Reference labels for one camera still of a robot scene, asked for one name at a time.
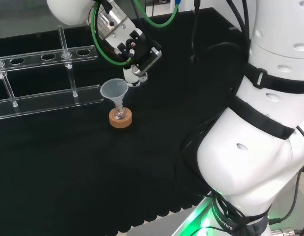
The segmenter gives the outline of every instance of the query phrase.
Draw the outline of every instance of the clear acrylic rod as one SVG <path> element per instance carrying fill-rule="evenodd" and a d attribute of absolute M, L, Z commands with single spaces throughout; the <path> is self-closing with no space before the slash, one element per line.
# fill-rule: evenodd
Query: clear acrylic rod
<path fill-rule="evenodd" d="M 8 93 L 8 96 L 10 97 L 13 107 L 17 107 L 18 103 L 15 99 L 12 87 L 9 83 L 8 74 L 6 73 L 6 70 L 4 68 L 4 62 L 2 62 L 1 60 L 0 60 L 0 79 L 3 81 L 4 87 L 6 89 L 6 92 Z"/>
<path fill-rule="evenodd" d="M 75 80 L 74 80 L 74 74 L 73 74 L 73 69 L 68 69 L 68 77 L 69 77 L 69 80 L 70 80 L 70 85 L 71 85 L 71 89 L 72 89 L 72 93 L 73 93 L 73 96 L 74 97 L 78 97 L 78 94 L 77 94 L 77 87 L 75 85 Z"/>
<path fill-rule="evenodd" d="M 58 26 L 58 32 L 59 32 L 61 47 L 63 49 L 63 56 L 65 58 L 69 58 L 70 55 L 69 55 L 67 41 L 65 40 L 65 35 L 64 35 L 64 30 L 63 30 L 63 26 L 62 25 Z"/>
<path fill-rule="evenodd" d="M 64 30 L 63 30 L 62 25 L 58 26 L 58 32 L 59 32 L 60 42 L 61 42 L 61 46 L 62 46 L 62 50 L 63 50 L 62 57 L 66 58 L 66 59 L 70 59 L 72 57 L 72 54 L 68 51 L 68 46 L 67 46 L 67 42 L 65 40 L 65 35 L 64 35 Z M 65 64 L 65 67 L 67 67 L 67 69 L 68 69 L 68 77 L 69 77 L 73 96 L 78 97 L 71 60 L 69 60 Z"/>
<path fill-rule="evenodd" d="M 0 79 L 3 81 L 4 87 L 5 87 L 6 92 L 8 93 L 8 95 L 9 95 L 9 97 L 11 99 L 13 107 L 17 107 L 18 103 L 17 103 L 17 101 L 15 99 L 12 87 L 11 87 L 11 85 L 9 83 L 7 73 L 5 75 L 0 74 Z"/>

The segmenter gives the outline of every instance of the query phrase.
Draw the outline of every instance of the acrylic test tube rack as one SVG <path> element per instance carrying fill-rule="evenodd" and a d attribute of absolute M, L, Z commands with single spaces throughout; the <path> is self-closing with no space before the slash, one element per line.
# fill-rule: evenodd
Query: acrylic test tube rack
<path fill-rule="evenodd" d="M 9 98 L 0 100 L 0 119 L 16 117 L 103 101 L 100 85 L 76 88 L 73 63 L 97 58 L 95 46 L 68 48 L 62 26 L 58 26 L 62 49 L 28 53 L 0 58 L 0 80 Z M 22 97 L 15 97 L 8 72 L 41 66 L 64 64 L 71 88 Z"/>

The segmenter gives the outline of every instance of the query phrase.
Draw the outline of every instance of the cable connector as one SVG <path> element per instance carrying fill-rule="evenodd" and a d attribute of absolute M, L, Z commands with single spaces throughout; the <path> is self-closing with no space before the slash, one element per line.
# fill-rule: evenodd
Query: cable connector
<path fill-rule="evenodd" d="M 274 225 L 281 222 L 281 218 L 269 219 L 269 225 Z"/>

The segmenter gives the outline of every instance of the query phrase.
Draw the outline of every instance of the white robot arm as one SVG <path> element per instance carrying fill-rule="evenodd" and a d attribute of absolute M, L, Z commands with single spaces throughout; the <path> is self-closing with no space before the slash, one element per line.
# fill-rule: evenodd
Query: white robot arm
<path fill-rule="evenodd" d="M 304 130 L 304 1 L 256 2 L 249 64 L 237 102 L 224 111 L 197 155 L 206 182 L 246 217 L 265 213 L 304 166 L 304 137 L 296 129 Z M 213 211 L 210 222 L 221 228 Z M 269 226 L 261 233 L 272 235 Z"/>
<path fill-rule="evenodd" d="M 133 52 L 134 60 L 124 66 L 124 77 L 128 86 L 137 87 L 147 80 L 146 71 L 162 56 L 161 47 L 157 42 L 147 38 L 136 28 L 113 0 L 102 0 L 110 7 L 100 5 L 98 13 L 98 36 L 106 41 L 117 55 L 125 60 Z M 79 25 L 89 22 L 93 0 L 47 0 L 51 12 L 67 25 Z"/>

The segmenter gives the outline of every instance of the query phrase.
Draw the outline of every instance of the white wall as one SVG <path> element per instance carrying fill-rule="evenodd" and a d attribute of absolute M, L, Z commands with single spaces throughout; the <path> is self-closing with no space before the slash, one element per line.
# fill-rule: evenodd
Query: white wall
<path fill-rule="evenodd" d="M 238 11 L 240 12 L 242 18 L 244 18 L 244 10 L 242 6 L 242 0 L 233 0 Z M 247 0 L 249 8 L 249 20 L 250 20 L 250 31 L 253 30 L 255 11 L 256 11 L 256 0 Z M 228 6 L 226 0 L 201 0 L 201 8 L 213 7 L 217 12 L 219 12 L 224 18 L 226 18 L 231 24 L 239 27 L 239 23 Z M 181 0 L 179 5 L 179 11 L 190 11 L 194 9 L 194 0 Z"/>

